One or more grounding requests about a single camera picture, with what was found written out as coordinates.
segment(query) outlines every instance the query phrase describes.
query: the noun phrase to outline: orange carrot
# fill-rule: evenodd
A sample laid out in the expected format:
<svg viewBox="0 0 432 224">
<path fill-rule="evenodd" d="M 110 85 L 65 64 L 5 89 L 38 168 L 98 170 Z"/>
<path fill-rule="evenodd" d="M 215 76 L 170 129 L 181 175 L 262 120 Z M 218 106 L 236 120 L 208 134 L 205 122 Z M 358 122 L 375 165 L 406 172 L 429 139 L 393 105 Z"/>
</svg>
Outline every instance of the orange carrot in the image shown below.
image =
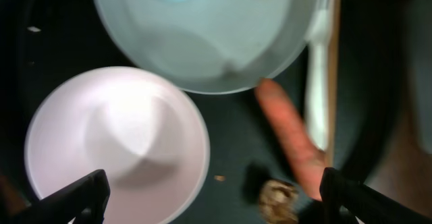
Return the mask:
<svg viewBox="0 0 432 224">
<path fill-rule="evenodd" d="M 255 96 L 269 120 L 297 181 L 306 194 L 321 200 L 319 186 L 325 168 L 324 154 L 309 139 L 303 121 L 283 88 L 262 79 Z"/>
</svg>

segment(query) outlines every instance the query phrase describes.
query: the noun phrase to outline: black tray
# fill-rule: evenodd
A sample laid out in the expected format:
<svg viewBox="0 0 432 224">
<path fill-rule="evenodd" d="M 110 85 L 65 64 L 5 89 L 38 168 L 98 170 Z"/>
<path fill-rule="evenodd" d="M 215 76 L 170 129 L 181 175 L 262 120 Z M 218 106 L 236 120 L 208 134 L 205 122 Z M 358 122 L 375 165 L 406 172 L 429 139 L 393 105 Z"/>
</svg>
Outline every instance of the black tray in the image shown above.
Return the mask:
<svg viewBox="0 0 432 224">
<path fill-rule="evenodd" d="M 396 116 L 402 64 L 394 51 L 389 53 L 395 47 L 389 41 L 397 33 L 385 21 L 394 14 L 385 13 L 386 6 L 370 9 L 355 1 L 343 0 L 342 7 L 335 167 L 364 181 L 383 152 Z M 82 72 L 133 64 L 107 36 L 92 0 L 0 0 L 0 4 L 7 14 L 0 23 L 5 34 L 0 44 L 5 55 L 0 89 L 6 95 L 1 100 L 0 169 L 33 202 L 37 198 L 23 164 L 24 136 L 42 100 Z M 363 18 L 362 12 L 380 18 L 365 18 L 369 24 L 364 23 L 357 19 Z M 31 32 L 29 26 L 41 31 Z M 307 50 L 276 78 L 300 112 L 306 67 Z M 252 91 L 188 95 L 207 124 L 211 162 L 202 191 L 174 223 L 263 223 L 256 205 L 261 184 L 268 177 L 296 183 Z M 226 180 L 218 182 L 215 175 Z M 320 204 L 303 192 L 296 210 L 304 222 L 321 214 Z"/>
</svg>

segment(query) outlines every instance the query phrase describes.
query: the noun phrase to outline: wooden floor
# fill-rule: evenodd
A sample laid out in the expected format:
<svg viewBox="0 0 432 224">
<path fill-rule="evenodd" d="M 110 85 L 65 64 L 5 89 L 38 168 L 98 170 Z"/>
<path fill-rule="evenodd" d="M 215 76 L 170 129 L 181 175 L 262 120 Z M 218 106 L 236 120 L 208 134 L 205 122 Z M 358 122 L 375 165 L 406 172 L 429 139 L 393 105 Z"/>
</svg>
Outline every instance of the wooden floor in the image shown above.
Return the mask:
<svg viewBox="0 0 432 224">
<path fill-rule="evenodd" d="M 368 186 L 432 219 L 432 155 L 416 143 L 407 102 L 391 137 L 387 155 L 368 180 Z"/>
</svg>

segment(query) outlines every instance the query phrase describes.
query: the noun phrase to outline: white bowl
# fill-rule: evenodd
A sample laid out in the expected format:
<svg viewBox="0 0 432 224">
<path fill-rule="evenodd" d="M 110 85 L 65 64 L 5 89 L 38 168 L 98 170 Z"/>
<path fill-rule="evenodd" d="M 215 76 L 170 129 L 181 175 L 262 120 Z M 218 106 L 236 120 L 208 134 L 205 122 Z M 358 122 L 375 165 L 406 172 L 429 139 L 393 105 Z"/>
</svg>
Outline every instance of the white bowl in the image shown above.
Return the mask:
<svg viewBox="0 0 432 224">
<path fill-rule="evenodd" d="M 39 198 L 104 169 L 105 224 L 168 223 L 207 175 L 209 138 L 193 102 L 146 71 L 83 73 L 42 103 L 28 130 L 26 170 Z"/>
</svg>

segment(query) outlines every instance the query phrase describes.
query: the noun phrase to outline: dark tabletop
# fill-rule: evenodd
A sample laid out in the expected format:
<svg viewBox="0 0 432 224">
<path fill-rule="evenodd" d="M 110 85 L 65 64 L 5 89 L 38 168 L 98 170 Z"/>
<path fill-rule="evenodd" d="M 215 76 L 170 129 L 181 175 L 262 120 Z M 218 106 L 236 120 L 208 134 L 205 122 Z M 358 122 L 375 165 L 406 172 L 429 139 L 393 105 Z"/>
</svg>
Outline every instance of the dark tabletop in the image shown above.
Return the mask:
<svg viewBox="0 0 432 224">
<path fill-rule="evenodd" d="M 402 62 L 396 2 L 342 0 L 335 167 L 364 181 L 383 152 L 398 107 Z M 82 72 L 133 66 L 107 36 L 92 0 L 0 0 L 0 170 L 30 201 L 23 164 L 26 128 L 42 100 Z M 36 26 L 41 32 L 30 32 Z M 307 49 L 276 81 L 302 112 Z M 209 174 L 192 206 L 174 223 L 263 223 L 257 195 L 268 178 L 296 184 L 253 91 L 188 93 L 211 141 Z M 214 180 L 222 175 L 226 180 Z M 296 205 L 307 222 L 319 204 L 303 192 Z"/>
</svg>

